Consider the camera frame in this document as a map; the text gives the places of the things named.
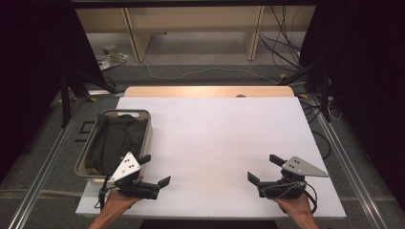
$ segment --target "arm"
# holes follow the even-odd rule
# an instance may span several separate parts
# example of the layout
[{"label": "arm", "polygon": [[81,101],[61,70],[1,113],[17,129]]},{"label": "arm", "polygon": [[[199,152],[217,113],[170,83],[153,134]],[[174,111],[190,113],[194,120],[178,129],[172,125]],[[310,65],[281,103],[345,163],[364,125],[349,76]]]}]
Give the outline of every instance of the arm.
[{"label": "arm", "polygon": [[307,196],[301,195],[298,199],[274,199],[288,216],[301,229],[318,229],[318,225],[313,218]]},{"label": "arm", "polygon": [[117,190],[112,190],[101,213],[93,220],[89,229],[107,228],[118,219],[128,208],[140,201],[141,198],[126,198]]}]

